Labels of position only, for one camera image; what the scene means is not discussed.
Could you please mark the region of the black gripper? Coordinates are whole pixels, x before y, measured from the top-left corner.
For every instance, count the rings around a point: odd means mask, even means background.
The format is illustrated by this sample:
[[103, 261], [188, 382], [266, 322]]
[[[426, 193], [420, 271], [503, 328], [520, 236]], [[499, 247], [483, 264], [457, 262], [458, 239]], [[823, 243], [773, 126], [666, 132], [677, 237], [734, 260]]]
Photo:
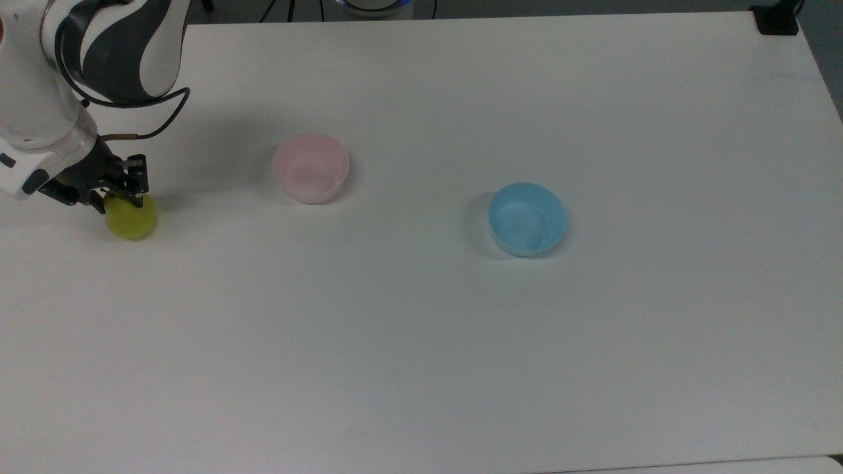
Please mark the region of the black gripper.
[[61, 171], [55, 177], [58, 182], [45, 183], [38, 192], [66, 206], [90, 206], [105, 215], [103, 197], [93, 190], [105, 187], [118, 192], [133, 207], [143, 208], [144, 197], [148, 194], [147, 164], [144, 154], [121, 159], [97, 137], [87, 156]]

